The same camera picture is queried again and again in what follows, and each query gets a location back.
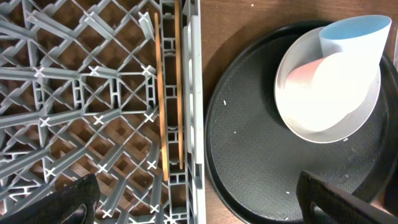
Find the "plastic lattice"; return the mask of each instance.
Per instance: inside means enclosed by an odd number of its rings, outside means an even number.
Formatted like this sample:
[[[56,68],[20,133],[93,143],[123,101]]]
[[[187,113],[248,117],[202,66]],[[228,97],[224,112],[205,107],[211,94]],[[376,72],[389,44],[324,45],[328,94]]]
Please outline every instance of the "plastic lattice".
[[[101,189],[96,223],[188,223],[174,155],[174,2],[0,3],[0,201],[6,217],[79,177]],[[170,180],[159,163],[153,16],[160,13]]]

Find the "white cup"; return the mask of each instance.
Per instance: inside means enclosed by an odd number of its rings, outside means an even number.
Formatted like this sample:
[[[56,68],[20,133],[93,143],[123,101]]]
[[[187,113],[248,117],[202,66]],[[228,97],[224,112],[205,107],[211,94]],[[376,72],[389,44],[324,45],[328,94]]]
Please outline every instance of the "white cup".
[[[307,131],[324,131],[357,108],[368,86],[360,63],[339,52],[293,70],[286,79],[284,101],[290,117]]]
[[[390,27],[391,18],[381,15],[357,16],[334,22],[319,33],[322,54],[327,57],[337,52],[350,53],[353,63],[366,71],[361,78],[369,86],[379,70]]]

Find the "plastic cup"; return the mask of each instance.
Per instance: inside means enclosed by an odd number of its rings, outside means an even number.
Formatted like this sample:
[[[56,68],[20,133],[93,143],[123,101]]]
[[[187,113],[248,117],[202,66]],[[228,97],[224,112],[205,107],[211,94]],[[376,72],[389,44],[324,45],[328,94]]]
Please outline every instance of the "plastic cup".
[[[295,123],[307,131],[324,131],[363,102],[369,86],[361,76],[367,71],[360,70],[359,62],[351,58],[339,52],[289,74],[284,100]]]
[[[358,16],[334,22],[320,33],[324,57],[337,52],[353,55],[351,60],[369,71],[362,76],[368,85],[377,74],[391,27],[391,18],[382,15]]]

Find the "gray dish rack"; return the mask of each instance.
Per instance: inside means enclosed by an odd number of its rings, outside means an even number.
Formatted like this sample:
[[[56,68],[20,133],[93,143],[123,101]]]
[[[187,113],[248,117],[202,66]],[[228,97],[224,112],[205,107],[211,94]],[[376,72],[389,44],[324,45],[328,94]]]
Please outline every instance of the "gray dish rack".
[[[142,56],[154,57],[153,11],[160,14],[167,182],[159,167],[155,63]],[[69,17],[75,20],[65,23]],[[95,173],[101,189],[95,223],[206,223],[199,0],[185,2],[181,21],[183,170],[174,156],[177,125],[169,119],[177,98],[168,73],[175,61],[174,33],[168,35],[174,1],[0,3],[3,218]],[[113,63],[118,57],[124,59]]]

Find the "round black tray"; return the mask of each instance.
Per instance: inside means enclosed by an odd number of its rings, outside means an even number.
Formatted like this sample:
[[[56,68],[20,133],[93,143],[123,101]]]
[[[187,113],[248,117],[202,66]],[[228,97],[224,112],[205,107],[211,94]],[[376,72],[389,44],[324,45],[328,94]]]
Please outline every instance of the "round black tray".
[[[281,27],[251,44],[218,82],[206,114],[205,155],[223,203],[248,223],[301,223],[295,195],[300,171],[310,171],[370,202],[397,160],[397,70],[383,55],[382,88],[364,126],[348,140],[314,144],[289,131],[274,101],[279,63],[302,34],[329,24]]]

